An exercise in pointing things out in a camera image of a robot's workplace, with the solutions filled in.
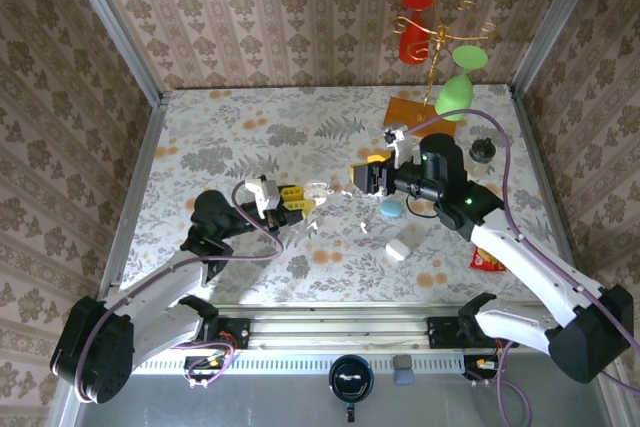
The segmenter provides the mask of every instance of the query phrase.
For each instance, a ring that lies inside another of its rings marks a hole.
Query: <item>table surface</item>
[[[392,96],[419,101],[416,87],[326,87],[181,91],[171,98],[136,225],[123,286],[165,262],[186,237],[193,202],[206,189],[229,196],[246,177],[265,174],[280,184],[310,180],[348,186],[349,165],[384,149],[382,121]],[[494,116],[510,137],[513,165],[510,201],[519,224],[557,252],[547,212],[506,86],[475,86],[473,108]],[[500,194],[504,141],[480,118],[459,123],[456,142],[468,150],[490,137],[497,154],[481,183]],[[398,200],[404,202],[403,196]],[[250,200],[245,194],[241,200]],[[284,228],[286,251],[271,262],[229,263],[197,295],[218,304],[313,301],[464,303],[481,292],[515,301],[536,300],[509,272],[469,267],[473,246],[437,219],[405,212],[379,213],[380,199],[332,195],[309,219]],[[414,204],[419,211],[424,203]],[[369,219],[364,234],[360,221]],[[317,231],[309,228],[317,221]],[[397,263],[386,243],[406,235],[416,250]],[[266,236],[230,241],[236,254],[272,251]]]

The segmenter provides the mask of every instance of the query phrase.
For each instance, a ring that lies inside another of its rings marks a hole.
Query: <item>small black object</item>
[[[468,339],[471,345],[478,345],[483,341],[495,342],[490,337],[484,335],[484,332],[482,332],[482,329],[476,321],[476,314],[480,311],[480,307],[495,298],[496,296],[494,294],[484,292],[476,295],[458,310],[458,326],[460,327],[458,335]]]
[[[391,129],[387,129],[384,133],[384,141],[387,143],[387,145],[395,142],[396,140],[396,134],[394,134]]]
[[[481,369],[478,366],[479,360],[488,360],[487,355],[476,355],[476,354],[465,354],[463,356],[464,359],[464,373],[462,376],[467,380],[478,380],[478,377],[481,379],[493,379],[496,375],[498,375],[498,371],[494,369]]]
[[[427,336],[430,349],[495,348],[494,339],[472,343],[460,333],[458,317],[427,317]]]
[[[471,160],[479,164],[488,164],[493,160],[495,155],[496,146],[493,145],[493,142],[491,142],[489,138],[476,140],[471,144],[471,148],[469,149]]]
[[[373,390],[373,371],[358,355],[343,355],[336,359],[329,371],[329,388],[347,403],[347,422],[355,422],[356,402],[361,402]]]
[[[202,382],[203,380],[209,380],[215,374],[217,374],[222,365],[219,364],[215,367],[211,365],[209,362],[210,357],[195,357],[195,356],[187,356],[184,359],[184,366],[182,367],[184,370],[184,376],[187,380],[194,380],[196,382]],[[224,354],[221,354],[219,357],[221,360],[224,359]]]
[[[202,327],[191,343],[224,342],[225,339],[220,337],[220,332],[228,332],[236,340],[238,349],[246,349],[249,346],[251,339],[249,319],[220,317],[216,307],[195,295],[187,295],[178,303],[191,307],[203,319]]]

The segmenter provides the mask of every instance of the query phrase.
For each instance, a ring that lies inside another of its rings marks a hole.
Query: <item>white plastic piece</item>
[[[396,169],[399,169],[405,162],[411,162],[413,160],[413,145],[411,138],[407,138],[404,135],[406,130],[406,125],[390,130],[390,132],[395,135],[396,140],[387,144],[387,147],[391,147],[395,151],[393,167]]]
[[[528,236],[529,241],[551,261],[576,279],[594,297],[600,298],[600,283],[590,279],[567,264],[548,248]],[[484,224],[471,232],[471,242],[498,259],[510,272],[523,282],[549,309],[562,327],[575,317],[575,308],[588,308],[591,302],[562,277],[530,252],[509,229],[503,210],[496,209],[485,216]]]
[[[307,182],[304,184],[304,199],[313,200],[316,206],[327,201],[327,197],[334,193],[326,182]]]
[[[387,242],[386,250],[387,253],[398,262],[402,262],[411,255],[409,246],[404,244],[400,239],[391,239]]]
[[[476,314],[478,326],[488,337],[509,339],[549,355],[545,332],[558,326],[548,312],[499,300],[491,300]]]
[[[362,230],[363,233],[368,234],[369,232],[371,232],[373,220],[375,219],[375,217],[376,212],[374,211],[360,222],[360,230]]]
[[[275,180],[245,179],[244,186],[254,195],[258,215],[260,215],[261,219],[265,218],[265,210],[272,210],[278,207],[280,191]]]

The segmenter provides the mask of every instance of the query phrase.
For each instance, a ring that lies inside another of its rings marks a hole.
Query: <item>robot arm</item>
[[[385,138],[393,145],[394,131]],[[395,152],[375,155],[352,166],[351,180],[363,192],[405,192],[434,202],[437,216],[447,228],[502,262],[548,309],[511,307],[492,294],[480,294],[460,309],[460,333],[466,338],[501,338],[521,343],[551,356],[556,365],[576,381],[590,382],[629,347],[627,341],[564,278],[530,251],[511,231],[504,204],[485,187],[467,180],[462,150],[453,138],[432,134],[420,141],[420,164],[396,167]],[[536,248],[588,290],[633,335],[633,298],[621,286],[605,289],[530,240]]]
[[[302,187],[278,187],[264,177],[248,180],[246,185],[256,201],[243,204],[242,210],[272,232],[303,220],[315,205],[313,200],[304,199]],[[82,368],[80,388],[95,403],[110,400],[136,367],[177,344],[220,341],[224,331],[237,340],[238,347],[246,348],[248,336],[241,332],[249,330],[248,319],[220,318],[214,306],[187,294],[210,282],[227,263],[197,259],[230,257],[233,249],[224,240],[250,232],[254,226],[218,191],[198,196],[191,221],[193,225],[180,251],[164,265],[126,290],[102,301],[84,297],[71,309],[50,367],[54,374],[73,384],[90,333],[109,309],[121,305],[89,345]]]

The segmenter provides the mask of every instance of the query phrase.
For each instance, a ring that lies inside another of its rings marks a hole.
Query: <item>black round object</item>
[[[360,402],[373,390],[373,371],[362,357],[343,355],[331,366],[329,386],[343,402]]]
[[[478,139],[471,145],[469,155],[474,162],[488,164],[496,155],[496,146],[491,139]]]

